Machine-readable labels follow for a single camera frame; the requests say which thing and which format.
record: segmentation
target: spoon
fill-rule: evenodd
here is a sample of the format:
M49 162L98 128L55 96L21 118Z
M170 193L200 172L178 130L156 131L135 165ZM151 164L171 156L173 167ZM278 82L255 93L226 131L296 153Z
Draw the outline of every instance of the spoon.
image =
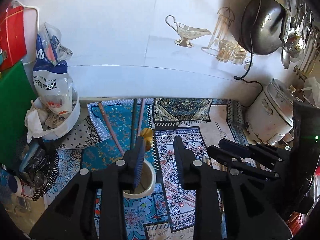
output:
M281 52L281 62L285 69L289 68L290 65L290 54L287 53L284 48L282 48Z

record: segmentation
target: patterned tablecloth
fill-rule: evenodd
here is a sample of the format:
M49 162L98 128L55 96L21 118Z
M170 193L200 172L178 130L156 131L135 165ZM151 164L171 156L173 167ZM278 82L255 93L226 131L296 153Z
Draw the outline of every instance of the patterned tablecloth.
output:
M133 99L103 102L124 150L130 148L132 104ZM98 120L102 120L102 116L97 104L89 104L88 110L90 118L98 124L96 130L101 131L101 123L104 122ZM229 99L149 98L144 110L143 127L155 130L154 147L145 157L157 172L157 183L150 196L124 198L128 240L192 239L196 193L194 190L183 190L178 181L173 139L180 135L184 147L193 150L197 159L208 159L212 168L220 169L220 165L208 157L206 148L218 146L222 138L243 145L248 143L242 132L241 106ZM51 191L54 191L54 195L58 194L80 168L86 167L92 171L103 169L120 157L112 139L85 148L82 154L74 150L60 150L59 177ZM255 166L251 159L243 161ZM100 194L98 191L95 211L98 234ZM221 226L222 237L225 237L224 220Z

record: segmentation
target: red box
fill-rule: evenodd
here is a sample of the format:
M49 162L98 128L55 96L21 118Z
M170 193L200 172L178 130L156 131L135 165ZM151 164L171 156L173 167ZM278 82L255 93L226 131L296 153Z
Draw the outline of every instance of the red box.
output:
M23 29L23 7L9 9L0 17L0 48L3 63L0 71L12 67L27 54Z

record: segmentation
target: white rice cooker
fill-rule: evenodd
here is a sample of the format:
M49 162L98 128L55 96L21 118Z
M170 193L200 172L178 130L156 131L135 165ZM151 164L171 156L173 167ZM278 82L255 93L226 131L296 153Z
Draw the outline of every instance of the white rice cooker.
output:
M294 91L278 79L263 88L245 114L250 139L274 145L292 129Z

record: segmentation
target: rice cooker lid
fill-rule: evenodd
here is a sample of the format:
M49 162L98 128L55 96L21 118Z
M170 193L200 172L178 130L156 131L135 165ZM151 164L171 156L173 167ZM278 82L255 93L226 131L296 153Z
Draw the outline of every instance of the rice cooker lid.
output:
M293 126L293 101L297 100L285 84L278 79L272 79L267 86L267 92L271 97L271 103L284 118L284 120Z

